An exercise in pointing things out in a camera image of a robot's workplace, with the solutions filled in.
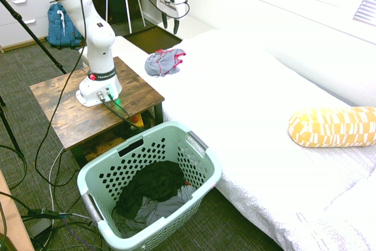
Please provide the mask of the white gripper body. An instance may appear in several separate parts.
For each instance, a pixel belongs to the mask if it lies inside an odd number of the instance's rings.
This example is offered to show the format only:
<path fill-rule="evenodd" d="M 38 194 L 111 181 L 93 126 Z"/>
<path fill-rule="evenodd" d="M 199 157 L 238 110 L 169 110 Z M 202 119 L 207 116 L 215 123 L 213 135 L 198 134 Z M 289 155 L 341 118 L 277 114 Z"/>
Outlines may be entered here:
<path fill-rule="evenodd" d="M 156 6 L 170 18 L 183 19 L 188 13 L 187 0 L 157 0 Z"/>

